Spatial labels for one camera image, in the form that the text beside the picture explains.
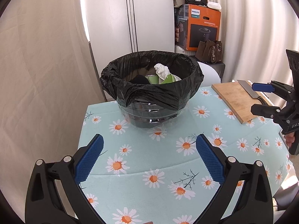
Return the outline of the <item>person's right hand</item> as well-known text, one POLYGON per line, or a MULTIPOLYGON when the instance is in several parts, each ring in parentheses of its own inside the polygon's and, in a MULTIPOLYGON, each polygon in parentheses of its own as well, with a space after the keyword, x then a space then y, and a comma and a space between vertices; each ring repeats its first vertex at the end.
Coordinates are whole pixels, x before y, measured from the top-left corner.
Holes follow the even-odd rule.
POLYGON ((295 132, 285 135, 286 145, 291 148, 292 144, 295 142, 295 132))

